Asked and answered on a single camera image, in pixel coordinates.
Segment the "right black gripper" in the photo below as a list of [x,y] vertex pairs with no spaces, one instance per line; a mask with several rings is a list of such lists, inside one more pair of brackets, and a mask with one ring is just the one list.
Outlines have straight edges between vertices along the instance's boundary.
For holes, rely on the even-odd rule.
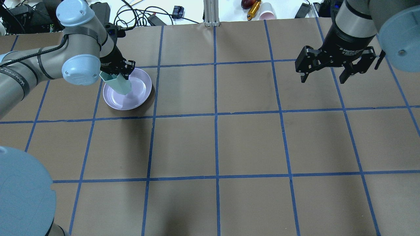
[[365,73],[373,64],[376,53],[369,46],[374,36],[359,38],[346,34],[337,25],[331,25],[330,30],[320,50],[306,45],[295,60],[295,71],[300,74],[300,80],[305,83],[309,74],[328,67],[342,67],[340,84],[344,84],[350,76]]

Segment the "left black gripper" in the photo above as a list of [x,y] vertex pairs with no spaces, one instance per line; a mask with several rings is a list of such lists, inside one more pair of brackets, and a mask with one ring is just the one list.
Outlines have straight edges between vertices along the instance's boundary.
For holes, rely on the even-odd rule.
[[107,74],[122,74],[124,79],[128,80],[130,74],[134,71],[136,62],[133,60],[126,60],[117,46],[114,46],[111,52],[101,57],[100,71]]

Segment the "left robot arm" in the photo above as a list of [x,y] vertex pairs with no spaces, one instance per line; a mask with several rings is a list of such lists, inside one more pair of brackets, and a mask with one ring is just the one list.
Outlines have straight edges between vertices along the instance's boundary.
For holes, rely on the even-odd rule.
[[[64,26],[59,45],[1,55],[1,117],[24,100],[40,82],[64,79],[88,86],[98,79],[123,80],[135,68],[126,60],[85,0],[65,0],[56,9]],[[68,233],[54,223],[56,193],[40,161],[25,151],[1,147],[1,235],[52,236]]]

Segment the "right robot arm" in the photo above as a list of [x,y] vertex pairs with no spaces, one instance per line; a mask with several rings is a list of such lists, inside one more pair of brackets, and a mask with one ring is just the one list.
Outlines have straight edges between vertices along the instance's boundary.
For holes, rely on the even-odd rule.
[[418,0],[345,0],[332,17],[322,46],[315,50],[306,45],[297,57],[295,70],[301,82],[325,67],[344,68],[339,77],[341,84],[357,73],[366,73],[376,58],[369,46],[375,36],[381,47],[375,69],[388,57],[399,70],[419,72]]

